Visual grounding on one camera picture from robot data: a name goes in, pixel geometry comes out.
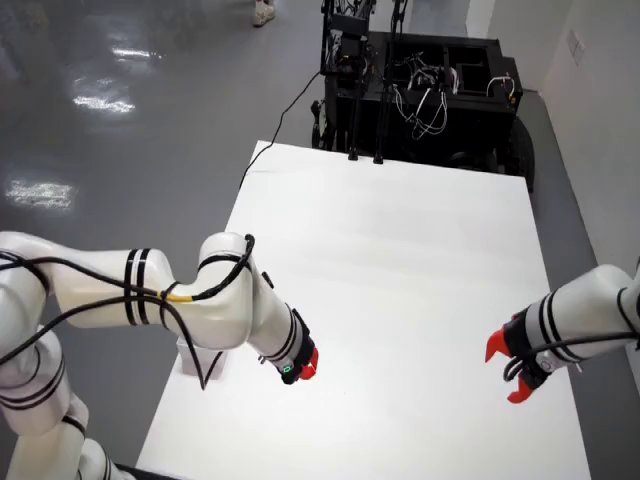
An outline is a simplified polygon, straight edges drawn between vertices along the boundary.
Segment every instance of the white table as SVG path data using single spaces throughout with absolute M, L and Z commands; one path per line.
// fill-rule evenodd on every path
M 265 143 L 260 142 L 258 151 Z M 200 391 L 174 365 L 137 467 L 208 479 L 587 479 L 566 370 L 524 404 L 484 363 L 548 291 L 524 180 L 276 145 L 228 230 L 320 351 L 293 386 L 243 347 Z

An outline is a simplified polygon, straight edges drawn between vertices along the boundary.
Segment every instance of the white wall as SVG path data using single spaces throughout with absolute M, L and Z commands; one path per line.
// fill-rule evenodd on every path
M 487 38 L 496 0 L 471 0 L 467 12 L 467 35 Z
M 404 12 L 404 31 L 409 31 L 411 24 L 411 12 L 413 11 L 413 0 L 407 0 L 407 9 Z M 369 20 L 369 30 L 372 32 L 390 32 L 391 14 L 393 13 L 394 0 L 377 0 L 376 13 L 371 15 Z
M 575 0 L 543 88 L 596 258 L 630 274 L 640 255 L 639 25 L 638 0 Z M 579 66 L 570 28 L 585 45 Z
M 488 37 L 516 59 L 524 88 L 542 90 L 572 1 L 495 0 Z

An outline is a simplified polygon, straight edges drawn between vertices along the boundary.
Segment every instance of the white robotic arm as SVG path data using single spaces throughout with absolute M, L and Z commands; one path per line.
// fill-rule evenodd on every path
M 77 399 L 60 344 L 49 331 L 54 325 L 38 327 L 49 293 L 62 312 L 56 322 L 68 319 L 83 328 L 162 324 L 182 336 L 202 388 L 208 376 L 194 344 L 228 350 L 248 342 L 284 383 L 311 378 L 318 352 L 309 329 L 258 272 L 253 242 L 233 233 L 209 237 L 196 280 L 183 285 L 159 250 L 84 252 L 0 233 L 0 407 L 10 427 L 44 438 L 70 411 L 82 411 L 73 407 Z
M 602 265 L 513 315 L 489 338 L 485 361 L 512 357 L 504 379 L 518 377 L 508 399 L 521 403 L 558 368 L 640 341 L 639 332 L 640 268 L 632 280 Z

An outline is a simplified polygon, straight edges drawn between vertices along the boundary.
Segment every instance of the gray floor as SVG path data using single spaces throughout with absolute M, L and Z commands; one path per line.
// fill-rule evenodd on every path
M 447 2 L 416 2 L 432 23 L 414 12 L 412 31 L 464 34 L 456 30 L 464 16 Z M 278 18 L 261 30 L 249 24 L 252 0 L 0 3 L 1 228 L 77 248 L 157 247 L 188 281 L 200 242 L 225 228 L 255 141 L 271 137 L 318 69 L 319 3 L 280 0 Z M 321 92 L 318 80 L 279 141 L 309 145 L 308 107 Z M 595 259 L 544 103 L 527 94 L 520 115 L 536 147 L 532 201 L 555 288 Z M 43 183 L 69 187 L 66 203 L 9 194 Z M 55 312 L 50 305 L 46 316 Z M 89 435 L 116 461 L 135 463 L 175 339 L 153 327 L 62 326 L 58 335 L 91 409 Z M 584 370 L 572 384 L 593 478 L 636 478 L 640 400 L 624 352 Z M 2 425 L 0 472 L 13 438 Z

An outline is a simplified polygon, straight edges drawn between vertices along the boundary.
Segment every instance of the black cable on floor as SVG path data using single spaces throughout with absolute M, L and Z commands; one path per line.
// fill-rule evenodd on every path
M 289 105 L 285 109 L 285 111 L 282 112 L 282 114 L 280 115 L 280 122 L 278 123 L 278 128 L 276 128 L 276 133 L 273 134 L 273 139 L 271 140 L 271 143 L 269 145 L 267 145 L 266 147 L 264 147 L 262 150 L 260 150 L 258 152 L 258 154 L 254 157 L 254 159 L 251 160 L 251 162 L 249 163 L 247 168 L 245 168 L 244 173 L 242 174 L 242 179 L 240 180 L 240 185 L 238 186 L 238 190 L 240 190 L 242 188 L 242 184 L 244 183 L 244 178 L 247 176 L 247 173 L 249 172 L 249 169 L 253 166 L 254 163 L 256 163 L 256 160 L 258 160 L 258 157 L 260 155 L 262 155 L 265 150 L 273 147 L 273 144 L 276 142 L 276 138 L 278 138 L 278 133 L 280 133 L 280 127 L 282 127 L 282 120 L 284 119 L 285 114 L 287 112 L 289 112 L 289 110 L 291 110 L 293 108 L 293 106 L 296 104 L 296 102 L 298 100 L 300 100 L 300 97 L 305 94 L 305 92 L 308 90 L 308 88 L 311 86 L 311 84 L 313 83 L 313 81 L 316 79 L 316 77 L 318 75 L 320 75 L 320 72 L 316 72 L 316 74 L 313 77 L 311 77 L 311 80 L 309 80 L 309 82 L 307 82 L 307 85 L 302 89 L 302 91 L 298 94 L 298 96 L 295 98 L 295 100 L 293 102 L 291 102 L 291 105 Z

